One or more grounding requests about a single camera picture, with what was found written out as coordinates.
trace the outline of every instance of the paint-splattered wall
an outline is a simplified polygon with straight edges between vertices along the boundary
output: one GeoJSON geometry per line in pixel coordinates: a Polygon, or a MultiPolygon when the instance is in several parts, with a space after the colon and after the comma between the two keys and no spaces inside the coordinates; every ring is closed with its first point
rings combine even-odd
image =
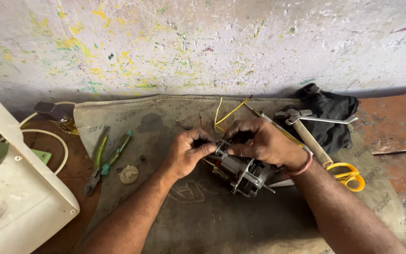
{"type": "Polygon", "coordinates": [[[406,1],[0,0],[0,101],[406,87],[406,1]]]}

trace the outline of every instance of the scissors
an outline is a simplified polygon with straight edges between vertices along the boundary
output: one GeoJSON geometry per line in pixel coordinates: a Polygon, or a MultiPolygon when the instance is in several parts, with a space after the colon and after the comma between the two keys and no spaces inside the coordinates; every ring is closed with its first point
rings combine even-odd
{"type": "Polygon", "coordinates": [[[358,191],[361,191],[362,189],[364,189],[364,179],[359,175],[358,170],[353,165],[346,163],[346,162],[338,162],[338,163],[328,166],[327,170],[330,170],[335,167],[341,167],[341,166],[349,168],[351,170],[351,172],[335,175],[336,180],[340,181],[343,185],[345,185],[347,188],[349,188],[351,191],[354,191],[354,192],[358,192],[358,191]],[[347,186],[347,183],[352,180],[355,180],[359,183],[359,186],[355,189],[347,186]]]}

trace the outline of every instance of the finger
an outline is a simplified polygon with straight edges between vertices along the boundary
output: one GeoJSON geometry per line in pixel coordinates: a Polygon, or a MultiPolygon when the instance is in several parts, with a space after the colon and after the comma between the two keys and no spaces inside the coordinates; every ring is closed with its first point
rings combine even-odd
{"type": "Polygon", "coordinates": [[[229,155],[236,155],[239,157],[250,157],[257,159],[258,156],[258,148],[255,146],[248,146],[245,144],[235,144],[229,147],[226,152],[229,155]]]}
{"type": "Polygon", "coordinates": [[[259,118],[234,121],[234,123],[225,131],[223,139],[230,140],[240,131],[251,131],[253,134],[257,133],[262,124],[258,119],[259,118]]]}
{"type": "Polygon", "coordinates": [[[199,160],[206,155],[210,155],[211,153],[215,152],[217,149],[216,144],[214,143],[206,143],[197,148],[190,150],[189,152],[192,153],[192,157],[196,160],[199,160]]]}
{"type": "Polygon", "coordinates": [[[216,140],[202,129],[189,130],[184,132],[183,136],[186,143],[192,144],[195,140],[203,140],[206,142],[215,143],[216,140]]]}

